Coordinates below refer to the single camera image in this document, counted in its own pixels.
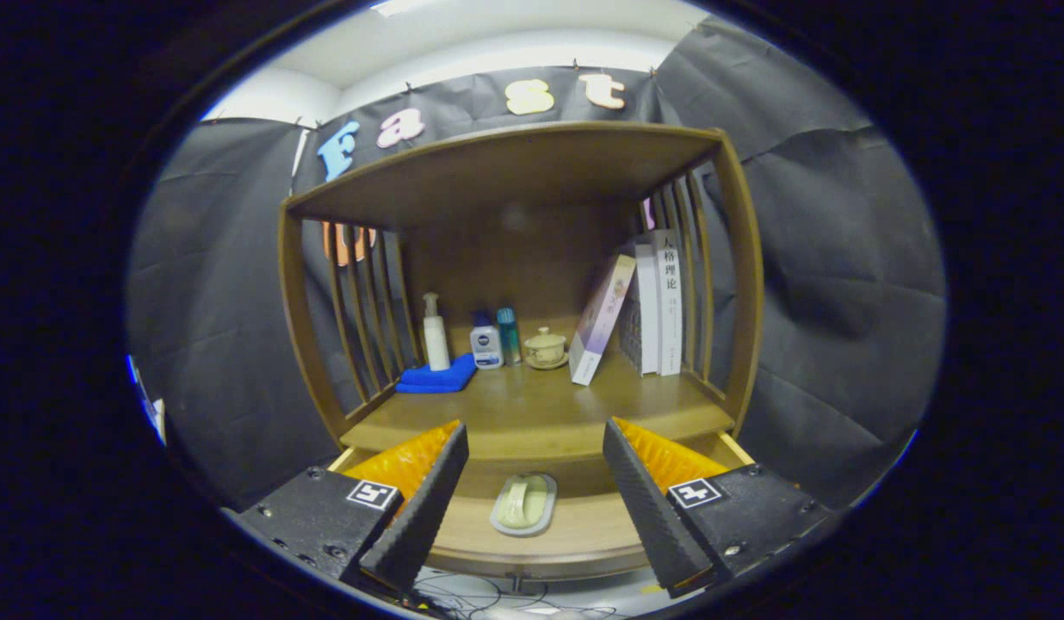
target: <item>ceiling light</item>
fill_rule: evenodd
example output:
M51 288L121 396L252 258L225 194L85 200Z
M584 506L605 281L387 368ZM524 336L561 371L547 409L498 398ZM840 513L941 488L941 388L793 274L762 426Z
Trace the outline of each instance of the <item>ceiling light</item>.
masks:
M389 17L397 15L397 13L409 12L410 9L417 9L421 4L429 4L434 0L386 0L385 2L380 2L370 6L372 12L379 13L380 16Z

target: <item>small bottle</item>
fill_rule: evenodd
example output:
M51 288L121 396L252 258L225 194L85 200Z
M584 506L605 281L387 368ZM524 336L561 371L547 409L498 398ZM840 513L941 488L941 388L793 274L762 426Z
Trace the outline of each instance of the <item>small bottle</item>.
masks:
M512 307L498 309L498 331L501 333L501 357L505 365L520 365L520 334L516 331L516 315Z
M480 309L473 314L475 329L470 330L470 352L475 366L480 369L501 368L501 334L489 322L489 315Z
M436 314L436 300L440 296L434 292L426 294L426 355L429 356L429 369L446 370L452 368L449 359L449 342L444 337L444 318Z

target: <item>folded towel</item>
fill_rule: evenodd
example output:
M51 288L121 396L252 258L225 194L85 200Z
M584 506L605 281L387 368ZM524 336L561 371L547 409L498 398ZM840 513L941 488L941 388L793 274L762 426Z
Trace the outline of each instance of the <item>folded towel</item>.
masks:
M446 385L409 385L405 383L400 383L395 385L395 391L398 393L447 393L450 391L461 391L462 386L446 386Z
M470 353L461 355L452 362L452 368L433 372L426 366L423 369L406 369L401 380L395 385L395 391L408 393L443 393L461 391L475 373L475 357Z

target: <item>blue letter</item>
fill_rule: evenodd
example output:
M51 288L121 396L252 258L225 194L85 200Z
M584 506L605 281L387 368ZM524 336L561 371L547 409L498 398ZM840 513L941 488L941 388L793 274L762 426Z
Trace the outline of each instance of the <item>blue letter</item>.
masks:
M318 147L318 156L327 165L327 181L336 179L339 173L348 169L348 166L352 165L350 154L355 149L355 138L352 138L350 134L356 129L360 129L360 122L351 120L347 125L336 131L327 144Z

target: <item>saucer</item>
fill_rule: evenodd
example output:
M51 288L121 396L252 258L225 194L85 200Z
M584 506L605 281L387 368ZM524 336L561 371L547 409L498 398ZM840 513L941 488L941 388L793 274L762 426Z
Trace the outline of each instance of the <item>saucer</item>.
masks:
M547 365L547 366L533 365L532 361L529 359L529 358L526 358L525 363L526 363L526 365L532 366L533 369L537 369L537 370L554 370L556 368L560 368L560 366L563 366L567 361L570 361L570 353L569 352L564 352L563 353L563 358L560 359L560 361L558 361L558 362L555 362L554 365Z

